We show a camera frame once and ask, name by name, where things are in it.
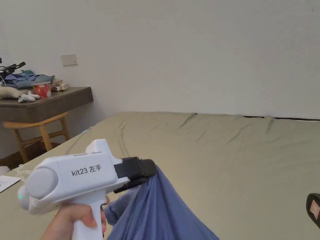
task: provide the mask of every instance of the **hand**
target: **hand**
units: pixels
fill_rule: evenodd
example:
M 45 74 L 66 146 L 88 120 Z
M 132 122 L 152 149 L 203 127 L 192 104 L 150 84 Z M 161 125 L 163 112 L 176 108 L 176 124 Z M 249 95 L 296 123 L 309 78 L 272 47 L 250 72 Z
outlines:
M 84 204 L 70 204 L 60 208 L 50 225 L 47 227 L 41 240 L 71 240 L 73 223 L 80 220 L 89 228 L 97 226 L 94 220 L 92 209 Z M 107 221 L 103 209 L 101 208 L 102 233 L 107 229 Z

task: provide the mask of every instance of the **bed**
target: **bed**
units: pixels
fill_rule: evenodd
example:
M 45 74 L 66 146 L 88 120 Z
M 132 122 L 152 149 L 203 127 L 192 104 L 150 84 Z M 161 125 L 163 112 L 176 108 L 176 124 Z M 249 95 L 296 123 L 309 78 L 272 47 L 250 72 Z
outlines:
M 26 164 L 84 152 L 106 138 L 117 158 L 151 158 L 220 239 L 319 239 L 306 197 L 320 192 L 320 122 L 192 113 L 119 113 Z M 12 171 L 8 175 L 16 176 Z M 40 239 L 54 216 L 0 194 L 1 239 Z M 111 200 L 117 195 L 110 194 Z

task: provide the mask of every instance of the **light switch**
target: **light switch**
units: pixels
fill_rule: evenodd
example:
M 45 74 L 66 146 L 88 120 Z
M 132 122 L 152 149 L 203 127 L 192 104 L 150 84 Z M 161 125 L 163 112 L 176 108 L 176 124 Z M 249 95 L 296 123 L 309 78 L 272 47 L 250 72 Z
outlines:
M 77 66 L 77 56 L 75 54 L 62 55 L 61 61 L 63 66 Z

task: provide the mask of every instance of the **folded clothes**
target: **folded clothes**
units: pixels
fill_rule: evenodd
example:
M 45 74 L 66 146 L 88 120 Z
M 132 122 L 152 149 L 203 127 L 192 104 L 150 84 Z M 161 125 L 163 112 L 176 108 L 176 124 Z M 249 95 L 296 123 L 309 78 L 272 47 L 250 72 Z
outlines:
M 109 240 L 219 238 L 188 208 L 159 168 L 158 173 L 105 208 Z
M 5 78 L 5 83 L 7 87 L 13 87 L 16 89 L 26 89 L 32 88 L 31 84 L 41 83 L 41 82 L 51 82 L 55 76 L 47 76 L 44 74 L 28 74 L 28 73 L 19 73 L 19 74 L 9 74 Z

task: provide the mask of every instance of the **wooden floor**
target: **wooden floor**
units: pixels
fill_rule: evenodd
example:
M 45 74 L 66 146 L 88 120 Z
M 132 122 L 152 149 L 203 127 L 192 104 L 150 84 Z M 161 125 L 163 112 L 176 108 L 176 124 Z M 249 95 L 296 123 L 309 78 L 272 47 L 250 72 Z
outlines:
M 59 146 L 59 143 L 52 142 L 52 147 Z M 46 152 L 44 142 L 36 142 L 26 147 L 27 155 L 30 160 L 39 157 Z M 0 159 L 0 166 L 7 166 L 10 169 L 17 168 L 20 164 L 23 164 L 20 152 L 15 152 L 7 157 Z

